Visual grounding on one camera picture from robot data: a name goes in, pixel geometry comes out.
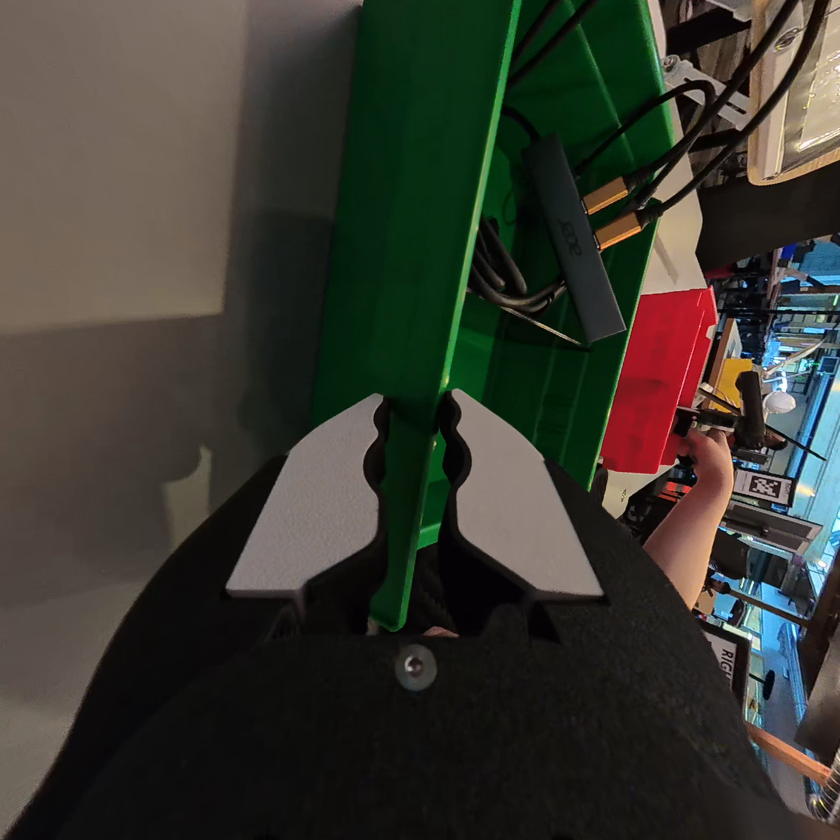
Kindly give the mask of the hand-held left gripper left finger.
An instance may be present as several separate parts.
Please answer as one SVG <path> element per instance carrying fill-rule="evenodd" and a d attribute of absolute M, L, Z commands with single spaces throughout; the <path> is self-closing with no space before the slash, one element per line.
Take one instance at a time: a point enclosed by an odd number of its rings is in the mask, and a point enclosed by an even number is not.
<path fill-rule="evenodd" d="M 373 393 L 293 446 L 227 580 L 228 595 L 302 602 L 309 585 L 342 565 L 385 562 L 388 408 Z"/>

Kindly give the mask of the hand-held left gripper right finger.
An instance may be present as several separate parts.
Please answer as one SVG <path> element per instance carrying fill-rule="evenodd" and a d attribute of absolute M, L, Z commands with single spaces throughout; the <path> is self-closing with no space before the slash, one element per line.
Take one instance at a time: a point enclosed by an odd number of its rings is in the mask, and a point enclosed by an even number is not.
<path fill-rule="evenodd" d="M 540 452 L 461 389 L 439 407 L 449 482 L 440 535 L 530 599 L 600 601 L 604 591 Z"/>

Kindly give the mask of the red plastic bin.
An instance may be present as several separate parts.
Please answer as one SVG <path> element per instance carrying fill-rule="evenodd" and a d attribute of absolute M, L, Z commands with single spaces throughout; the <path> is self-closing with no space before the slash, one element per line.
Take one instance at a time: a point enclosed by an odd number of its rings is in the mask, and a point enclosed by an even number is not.
<path fill-rule="evenodd" d="M 674 463 L 677 410 L 694 401 L 717 324 L 711 288 L 640 297 L 602 441 L 607 470 L 653 475 Z"/>

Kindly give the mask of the black braided cable gold plug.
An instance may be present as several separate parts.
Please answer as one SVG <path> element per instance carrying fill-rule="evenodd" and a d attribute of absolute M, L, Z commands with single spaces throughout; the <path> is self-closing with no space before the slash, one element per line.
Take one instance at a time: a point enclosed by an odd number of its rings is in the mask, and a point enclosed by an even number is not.
<path fill-rule="evenodd" d="M 750 32 L 750 42 L 749 42 L 749 50 L 744 53 L 743 58 L 741 59 L 740 63 L 737 65 L 736 69 L 741 65 L 742 60 L 751 52 L 754 44 L 759 40 L 761 37 L 760 30 L 763 28 L 763 24 L 759 23 L 758 31 L 753 31 L 753 23 L 752 23 L 752 16 L 753 11 L 757 9 L 760 13 L 766 13 L 766 19 L 771 20 L 771 18 L 775 15 L 776 9 L 780 6 L 783 2 L 717 2 L 717 5 L 726 11 L 731 11 L 734 16 L 743 15 L 747 25 L 749 26 Z M 741 84 L 740 92 L 745 96 L 749 97 L 750 89 L 749 89 L 749 79 L 746 79 L 743 84 Z M 723 144 L 729 140 L 733 134 L 735 134 L 736 129 L 733 128 L 728 122 L 724 119 L 716 117 L 714 120 L 710 121 L 705 129 L 702 130 L 700 133 L 699 139 L 696 141 L 695 145 L 691 149 L 691 151 L 686 154 L 676 165 L 676 167 L 668 174 L 668 176 L 661 182 L 660 186 L 658 187 L 657 191 L 654 193 L 653 197 L 649 200 L 646 205 L 646 209 L 651 211 L 659 204 L 665 203 L 672 195 L 677 193 L 682 187 L 688 184 L 688 182 L 692 181 L 695 176 L 697 176 L 706 166 L 712 162 L 718 154 L 721 152 Z M 748 139 L 742 141 L 734 150 L 732 150 L 730 154 L 738 151 L 741 146 L 745 145 L 747 148 L 747 163 L 748 163 Z M 717 171 L 722 165 L 724 164 L 725 160 L 719 164 L 719 166 L 712 171 L 708 176 L 706 176 L 700 184 L 696 187 L 694 191 L 690 194 L 694 193 L 697 188 L 715 171 Z M 624 240 L 633 237 L 640 233 L 646 226 L 650 225 L 651 223 L 660 219 L 657 218 L 652 222 L 648 223 L 645 227 L 639 228 L 637 227 L 632 221 L 622 221 L 621 217 L 625 214 L 625 209 L 630 201 L 633 200 L 633 196 L 627 196 L 621 200 L 626 200 L 625 205 L 622 208 L 621 213 L 617 215 L 615 219 L 613 219 L 609 224 L 606 226 L 601 227 L 600 229 L 595 231 L 595 241 L 598 244 L 600 250 L 604 250 L 609 248 L 613 245 L 616 245 Z"/>
<path fill-rule="evenodd" d="M 665 203 L 657 205 L 651 211 L 648 211 L 645 208 L 649 200 L 657 191 L 661 182 L 676 167 L 677 163 L 691 151 L 696 141 L 699 139 L 702 130 L 706 128 L 710 121 L 718 117 L 717 110 L 725 101 L 725 94 L 732 92 L 734 88 L 740 89 L 741 84 L 750 77 L 751 70 L 759 63 L 763 54 L 772 45 L 774 36 L 779 33 L 782 26 L 788 21 L 795 3 L 796 1 L 783 2 L 780 6 L 778 6 L 775 15 L 771 18 L 771 20 L 767 20 L 766 13 L 760 13 L 757 9 L 752 12 L 753 31 L 757 32 L 759 23 L 763 24 L 763 28 L 760 30 L 761 37 L 754 44 L 751 52 L 742 60 L 741 65 L 736 69 L 735 73 L 726 84 L 727 89 L 724 91 L 724 94 L 721 94 L 720 97 L 712 104 L 702 106 L 700 115 L 695 118 L 695 121 L 690 125 L 684 136 L 674 145 L 673 148 L 663 153 L 655 160 L 640 166 L 635 171 L 629 174 L 621 175 L 584 196 L 583 205 L 587 214 L 596 214 L 605 207 L 609 207 L 627 196 L 633 196 L 633 200 L 626 206 L 625 214 L 621 217 L 621 220 L 632 221 L 637 228 L 645 227 L 648 223 L 661 217 L 665 211 L 678 204 L 692 191 L 694 191 L 700 182 L 713 172 L 719 164 L 727 158 L 729 153 L 735 149 L 735 147 L 737 147 L 742 141 L 746 140 L 751 133 L 761 125 L 766 117 L 772 113 L 783 95 L 791 87 L 792 81 L 795 79 L 798 70 L 802 67 L 804 60 L 808 57 L 809 51 L 814 44 L 817 30 L 823 21 L 823 16 L 830 2 L 813 2 L 814 5 L 812 7 L 812 13 L 808 19 L 801 46 L 797 50 L 793 64 L 785 73 L 779 86 L 767 98 L 764 105 L 762 105 L 757 111 L 751 112 L 751 117 L 745 128 L 736 129 L 735 134 L 733 134 L 731 138 L 723 144 L 722 150 L 718 156 L 697 176 L 695 176 L 692 181 L 688 182 L 687 185 L 672 195 L 672 197 L 670 197 Z M 619 138 L 624 136 L 627 131 L 640 122 L 640 120 L 649 112 L 665 105 L 674 98 L 685 96 L 685 93 L 694 86 L 695 85 L 693 83 L 689 83 L 676 89 L 668 89 L 665 93 L 640 105 L 628 115 L 619 128 L 610 134 L 595 149 L 594 152 L 585 158 L 582 163 L 577 165 L 574 171 L 575 174 L 584 174 L 599 156 L 606 152 L 609 147 L 611 147 Z"/>

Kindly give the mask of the grey usb hub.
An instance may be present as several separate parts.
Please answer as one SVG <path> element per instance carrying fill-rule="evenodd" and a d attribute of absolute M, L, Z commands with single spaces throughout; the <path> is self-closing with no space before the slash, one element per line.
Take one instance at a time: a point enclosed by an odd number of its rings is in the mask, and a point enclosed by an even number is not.
<path fill-rule="evenodd" d="M 558 135 L 532 141 L 522 161 L 586 341 L 624 333 L 627 326 Z"/>

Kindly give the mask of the green plastic bin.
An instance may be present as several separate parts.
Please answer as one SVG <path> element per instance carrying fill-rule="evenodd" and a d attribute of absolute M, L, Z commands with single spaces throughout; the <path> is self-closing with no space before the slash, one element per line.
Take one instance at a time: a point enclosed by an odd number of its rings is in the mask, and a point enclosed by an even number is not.
<path fill-rule="evenodd" d="M 516 86 L 511 56 L 545 2 L 364 2 L 356 42 L 311 425 L 372 393 L 391 408 L 387 577 L 371 616 L 406 622 L 417 550 L 448 494 L 435 414 L 461 389 L 583 487 L 591 484 L 629 331 L 589 342 L 568 296 L 546 323 L 575 348 L 467 291 L 480 215 L 531 287 L 559 276 L 529 194 L 527 134 L 571 165 L 664 89 L 648 2 L 599 2 Z"/>

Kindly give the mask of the person's right forearm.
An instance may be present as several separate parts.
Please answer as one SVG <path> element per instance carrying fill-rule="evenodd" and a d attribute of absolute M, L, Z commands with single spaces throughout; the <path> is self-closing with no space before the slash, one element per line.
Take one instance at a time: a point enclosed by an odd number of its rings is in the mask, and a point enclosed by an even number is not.
<path fill-rule="evenodd" d="M 704 587 L 712 547 L 731 495 L 731 484 L 697 482 L 644 544 L 689 609 L 696 605 Z"/>

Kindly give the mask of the person's right hand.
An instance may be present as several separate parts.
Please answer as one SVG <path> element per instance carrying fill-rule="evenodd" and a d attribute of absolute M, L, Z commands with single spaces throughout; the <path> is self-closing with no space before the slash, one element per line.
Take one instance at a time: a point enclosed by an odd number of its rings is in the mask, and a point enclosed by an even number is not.
<path fill-rule="evenodd" d="M 728 436 L 713 427 L 705 432 L 688 430 L 679 449 L 681 456 L 692 460 L 695 489 L 707 499 L 723 505 L 728 502 L 734 483 Z"/>

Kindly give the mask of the wooden framed sign board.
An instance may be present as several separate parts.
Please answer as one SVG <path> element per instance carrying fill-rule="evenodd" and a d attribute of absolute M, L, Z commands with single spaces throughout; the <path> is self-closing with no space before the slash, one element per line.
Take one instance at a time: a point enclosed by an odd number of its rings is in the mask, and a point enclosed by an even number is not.
<path fill-rule="evenodd" d="M 751 70 L 750 110 L 757 111 L 793 64 L 813 1 L 796 2 L 772 45 Z M 811 174 L 839 159 L 839 2 L 832 1 L 808 57 L 772 113 L 748 139 L 754 186 Z"/>

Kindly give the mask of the white sign black frame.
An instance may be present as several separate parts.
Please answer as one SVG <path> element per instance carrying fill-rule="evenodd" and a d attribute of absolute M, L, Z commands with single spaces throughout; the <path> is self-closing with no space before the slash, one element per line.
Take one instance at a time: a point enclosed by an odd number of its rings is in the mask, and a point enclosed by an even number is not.
<path fill-rule="evenodd" d="M 731 693 L 735 696 L 744 719 L 750 721 L 753 689 L 751 684 L 751 644 L 747 637 L 729 625 L 719 626 L 697 618 L 701 632 L 711 646 Z"/>

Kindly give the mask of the silver metal bracket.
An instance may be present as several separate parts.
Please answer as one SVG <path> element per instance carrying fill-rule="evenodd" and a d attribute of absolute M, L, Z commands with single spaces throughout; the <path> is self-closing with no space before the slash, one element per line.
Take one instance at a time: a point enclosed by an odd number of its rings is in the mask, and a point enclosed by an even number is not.
<path fill-rule="evenodd" d="M 663 58 L 662 68 L 667 89 L 676 89 L 693 83 L 695 86 L 688 90 L 685 96 L 701 106 L 712 104 L 727 89 L 726 84 L 710 77 L 694 67 L 687 59 L 681 59 L 678 56 Z M 717 115 L 733 128 L 743 130 L 751 117 L 749 97 L 742 94 L 737 87 L 734 88 L 732 92 L 725 94 L 725 101 L 717 110 Z"/>

